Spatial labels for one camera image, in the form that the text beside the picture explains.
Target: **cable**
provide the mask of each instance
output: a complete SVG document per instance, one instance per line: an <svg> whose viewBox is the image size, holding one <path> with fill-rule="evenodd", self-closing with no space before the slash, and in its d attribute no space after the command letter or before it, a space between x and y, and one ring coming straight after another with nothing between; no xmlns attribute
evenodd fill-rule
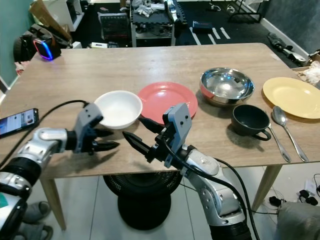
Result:
<svg viewBox="0 0 320 240"><path fill-rule="evenodd" d="M268 214L268 217L275 225L277 225L277 223L272 219L272 216L270 214Z"/></svg>
<svg viewBox="0 0 320 240"><path fill-rule="evenodd" d="M19 147L19 145L22 143L22 141L35 129L37 128L40 123L45 119L46 116L48 116L50 113L52 113L54 110L67 105L67 104L72 104L72 103L83 103L84 106L87 106L89 103L87 101L84 100L71 100L71 101L66 101L63 102L53 108L51 108L49 111L46 112L46 114L44 114L40 120L38 121L37 124L35 124L34 126L32 126L21 138L20 140L14 145L14 147L11 149L11 151L5 156L5 158L2 160L2 162L0 163L0 169L4 166L4 164L9 160L9 158L11 157L11 155L15 152L15 150Z"/></svg>
<svg viewBox="0 0 320 240"><path fill-rule="evenodd" d="M313 175L313 179L314 179L314 183L315 183L315 191L316 191L316 194L318 195L318 197L320 198L319 191L318 191L318 184L316 181L316 175L320 175L320 173L316 173L315 175Z"/></svg>
<svg viewBox="0 0 320 240"><path fill-rule="evenodd" d="M275 195L277 196L277 198L280 199L282 197L280 200L282 200L284 202L285 201L285 196L280 191L276 190L273 186L271 188L273 189L273 191L274 191Z"/></svg>
<svg viewBox="0 0 320 240"><path fill-rule="evenodd" d="M229 163L221 160L221 159L218 159L218 158L214 158L215 160L217 160L219 163L222 163L224 165L226 165L228 168L231 169L232 172L234 172L234 174L236 175L236 177L239 179L240 181L240 184L241 184L241 187L243 189L243 192L244 192L244 198L245 198L245 201L246 201L246 205L247 205L247 208L248 208L248 213L249 213L249 218L250 218L250 221L251 221L251 225L252 225L252 229L253 229L253 232L254 232L254 235L255 235L255 238L257 240L259 240L259 236L258 236L258 231L256 229L256 225L255 225L255 220L254 220L254 216L252 214L252 210L251 210L251 205L250 205L250 201L249 201L249 197L248 197L248 192L247 192L247 189L246 189L246 186L244 184L244 181L242 180L242 178L240 177L239 173L234 169L233 166L231 166Z"/></svg>
<svg viewBox="0 0 320 240"><path fill-rule="evenodd" d="M245 220L247 220L246 205L245 205L244 200L242 199L240 193L237 191L237 189L233 185L231 185L230 183L228 183L226 181L223 181L223 180L221 180L219 178L211 176L211 175L209 175L209 174L207 174L207 173L205 173L205 172L203 172L201 170L198 170L194 166L189 165L188 163L183 161L176 153L174 153L172 151L172 149L168 146L168 144L167 144L167 142L165 140L162 140L162 142L165 145L165 147L167 148L169 154L172 157L174 157L179 162L179 164L183 165L188 170L194 172L195 174L197 174L197 175L199 175L199 176L201 176L203 178L206 178L206 179L211 180L211 181L213 181L215 183L218 183L218 184L221 184L221 185L223 185L223 186L225 186L227 188L230 188L233 191L233 193L236 195L236 197L239 199L240 204L242 206L242 210L243 210L244 216L245 216Z"/></svg>
<svg viewBox="0 0 320 240"><path fill-rule="evenodd" d="M195 190L195 189L192 188L192 187L186 186L186 185L184 185L184 184L182 184L182 183L179 183L179 184L180 184L181 186L184 186L184 187L187 188L187 189L191 189L191 190L197 192L197 190Z"/></svg>
<svg viewBox="0 0 320 240"><path fill-rule="evenodd" d="M271 208L271 207L267 206L265 203L262 203L262 205L265 206L267 209L270 209L270 210L272 210L272 211L278 210L278 207L276 207L276 206L275 206L275 208Z"/></svg>
<svg viewBox="0 0 320 240"><path fill-rule="evenodd" d="M259 212L259 211L253 211L251 210L253 213L256 213L256 214L271 214L271 215L278 215L278 213L275 213L275 212Z"/></svg>

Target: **white bowl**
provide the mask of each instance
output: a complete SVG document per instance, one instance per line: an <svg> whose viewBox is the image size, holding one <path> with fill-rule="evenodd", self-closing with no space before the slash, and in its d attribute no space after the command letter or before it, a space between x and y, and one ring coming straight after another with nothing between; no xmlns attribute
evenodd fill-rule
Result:
<svg viewBox="0 0 320 240"><path fill-rule="evenodd" d="M129 91L110 91L98 97L94 103L103 119L100 124L109 129L124 129L134 123L142 111L140 98Z"/></svg>

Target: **tabletop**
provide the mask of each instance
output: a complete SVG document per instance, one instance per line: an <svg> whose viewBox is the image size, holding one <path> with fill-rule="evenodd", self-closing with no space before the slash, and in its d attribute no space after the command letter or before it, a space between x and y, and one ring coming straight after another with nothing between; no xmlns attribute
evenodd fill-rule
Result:
<svg viewBox="0 0 320 240"><path fill-rule="evenodd" d="M259 141L239 136L230 127L232 108L209 105L199 91L200 77L214 67L237 69L248 75L255 92L247 101L270 115L273 105L263 95L265 81L274 77L298 78L266 45L262 43L219 44L174 47L139 47L106 49L63 49L62 56L45 62L36 54L10 90L1 105L1 116L9 116L38 108L40 117L52 107L69 100L93 102L100 95L114 90L137 94L148 84L176 82L185 85L197 97L198 109L186 144L206 155L222 159L234 167L286 164L275 140ZM41 127L71 130L81 103L64 106L49 115ZM288 116L288 128L310 162L320 161L320 121ZM284 129L272 126L280 142L292 158L302 163ZM136 121L126 129L154 144L155 134ZM23 133L0 140L0 159L10 151ZM148 163L122 137L121 130L106 139L120 143L117 149L94 156L72 152L55 154L42 174L43 178L64 178L109 174L170 171L163 162Z"/></svg>

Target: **black mug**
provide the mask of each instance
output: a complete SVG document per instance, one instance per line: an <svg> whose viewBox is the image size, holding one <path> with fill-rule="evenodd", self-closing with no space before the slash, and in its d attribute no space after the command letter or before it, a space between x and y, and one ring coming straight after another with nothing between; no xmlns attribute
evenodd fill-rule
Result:
<svg viewBox="0 0 320 240"><path fill-rule="evenodd" d="M231 125L234 131L241 136L253 136L262 141L271 139L271 135L265 129L269 126L268 115L260 108L252 105L239 105L233 109Z"/></svg>

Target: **spoon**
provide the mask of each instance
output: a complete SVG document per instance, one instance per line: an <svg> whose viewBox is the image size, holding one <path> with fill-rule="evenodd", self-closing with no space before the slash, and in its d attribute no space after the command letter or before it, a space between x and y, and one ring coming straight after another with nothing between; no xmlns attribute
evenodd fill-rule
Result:
<svg viewBox="0 0 320 240"><path fill-rule="evenodd" d="M291 142L293 143L293 146L296 152L298 153L299 157L301 158L301 160L304 162L309 162L309 159L307 158L306 154L304 153L304 151L302 151L301 147L298 145L294 137L289 132L289 129L287 128L287 121L288 121L287 116L279 106L273 107L272 118L277 124L281 125L284 128L289 138L291 139Z"/></svg>
<svg viewBox="0 0 320 240"><path fill-rule="evenodd" d="M282 155L282 157L284 158L284 160L286 160L288 163L291 163L291 158L290 158L290 155L289 153L286 151L286 149L284 148L284 146L282 146L282 144L279 142L277 136L276 136L276 133L274 132L274 130L272 129L271 127L271 122L269 123L268 125L268 128L270 129L270 132L272 133L274 139L275 139L275 142L276 144L278 144L278 147L279 147L279 150L280 150L280 153Z"/></svg>

